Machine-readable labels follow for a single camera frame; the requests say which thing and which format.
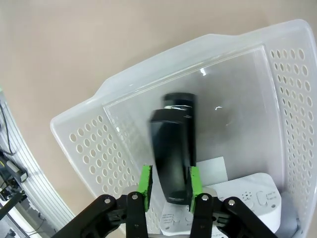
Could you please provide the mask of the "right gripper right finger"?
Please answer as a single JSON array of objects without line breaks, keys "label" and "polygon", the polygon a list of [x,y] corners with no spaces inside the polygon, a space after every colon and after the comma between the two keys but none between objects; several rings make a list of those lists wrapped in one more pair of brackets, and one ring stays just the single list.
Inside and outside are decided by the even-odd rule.
[{"label": "right gripper right finger", "polygon": [[193,214],[191,238],[210,238],[212,228],[229,238],[275,238],[276,235],[237,197],[220,201],[203,192],[198,167],[188,168],[187,194]]}]

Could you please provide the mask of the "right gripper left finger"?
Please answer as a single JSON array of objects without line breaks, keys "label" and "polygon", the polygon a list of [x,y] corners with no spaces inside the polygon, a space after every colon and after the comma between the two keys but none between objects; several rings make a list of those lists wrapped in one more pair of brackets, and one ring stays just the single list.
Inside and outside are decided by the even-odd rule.
[{"label": "right gripper left finger", "polygon": [[125,224],[127,238],[147,238],[146,212],[152,192],[152,166],[142,168],[138,189],[118,199],[103,194],[65,225],[57,238],[105,238]]}]

